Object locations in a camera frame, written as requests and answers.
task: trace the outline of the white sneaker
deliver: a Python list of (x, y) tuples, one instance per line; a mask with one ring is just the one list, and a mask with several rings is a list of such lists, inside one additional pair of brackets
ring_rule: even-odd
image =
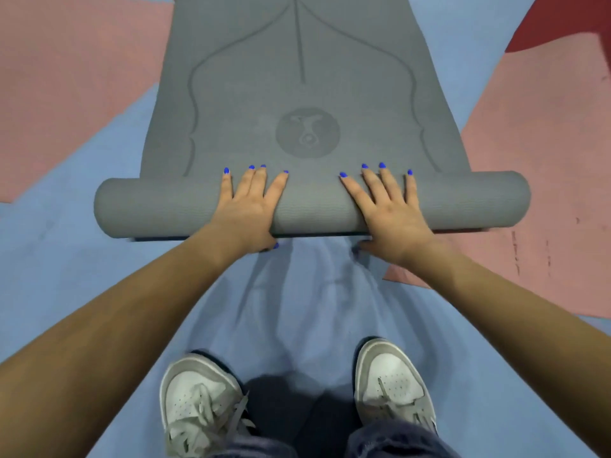
[(172, 363), (159, 391), (165, 451), (201, 458), (222, 449), (236, 434), (255, 425), (243, 415), (248, 396), (231, 374), (203, 355), (192, 353)]
[(355, 403), (363, 425), (400, 419), (437, 433), (431, 396), (416, 367), (385, 339), (365, 343), (355, 367)]

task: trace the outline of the blue jeans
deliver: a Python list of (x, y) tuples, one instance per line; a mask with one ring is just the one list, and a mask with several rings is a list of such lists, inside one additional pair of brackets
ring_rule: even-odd
[[(459, 458), (439, 437), (400, 420), (382, 420), (353, 432), (345, 458)], [(263, 437), (237, 437), (214, 458), (298, 458), (294, 448)]]

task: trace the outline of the gray yoga mat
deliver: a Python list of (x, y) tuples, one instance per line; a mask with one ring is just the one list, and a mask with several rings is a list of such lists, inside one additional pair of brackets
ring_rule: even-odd
[(225, 167), (237, 185), (265, 163), (290, 171), (273, 234), (362, 234), (338, 174), (380, 161), (414, 170), (433, 229), (529, 207), (520, 174), (470, 171), (408, 0), (176, 0), (140, 178), (105, 181), (94, 211), (115, 238), (188, 236)]

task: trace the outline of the person's left hand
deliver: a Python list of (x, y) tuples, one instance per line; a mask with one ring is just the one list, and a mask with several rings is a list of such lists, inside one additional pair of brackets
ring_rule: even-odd
[(276, 247), (270, 227), (287, 179), (288, 171), (285, 170), (276, 176), (265, 193), (267, 169), (261, 166), (255, 170), (251, 165), (234, 194), (232, 176), (230, 173), (224, 174), (219, 204), (209, 225), (231, 234), (240, 245), (242, 254)]

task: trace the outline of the forearm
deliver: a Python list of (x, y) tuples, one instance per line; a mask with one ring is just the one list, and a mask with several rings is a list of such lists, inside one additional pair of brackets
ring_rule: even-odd
[(593, 450), (611, 455), (611, 338), (448, 246), (435, 242), (421, 257), (410, 268)]
[(84, 457), (236, 255), (204, 229), (0, 365), (4, 453)]

